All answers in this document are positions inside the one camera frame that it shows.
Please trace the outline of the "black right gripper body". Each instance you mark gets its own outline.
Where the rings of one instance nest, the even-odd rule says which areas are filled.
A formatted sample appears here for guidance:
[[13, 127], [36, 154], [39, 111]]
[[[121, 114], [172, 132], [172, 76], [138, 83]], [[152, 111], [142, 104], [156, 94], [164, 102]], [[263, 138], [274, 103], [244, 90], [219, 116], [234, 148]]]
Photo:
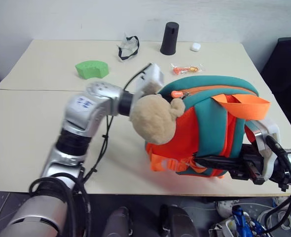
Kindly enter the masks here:
[[252, 180], [255, 185], [262, 185], [265, 179], [262, 175], [263, 157], [250, 144], [243, 144], [238, 161], [238, 167], [230, 171], [232, 179]]

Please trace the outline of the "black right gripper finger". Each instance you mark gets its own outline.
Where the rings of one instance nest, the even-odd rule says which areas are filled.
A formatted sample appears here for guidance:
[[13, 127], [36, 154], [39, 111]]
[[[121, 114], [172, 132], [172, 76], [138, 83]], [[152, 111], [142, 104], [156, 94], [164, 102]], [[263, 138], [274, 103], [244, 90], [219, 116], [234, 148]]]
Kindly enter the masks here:
[[202, 166], [241, 166], [243, 161], [238, 158], [226, 158], [222, 156], [202, 156], [193, 159]]

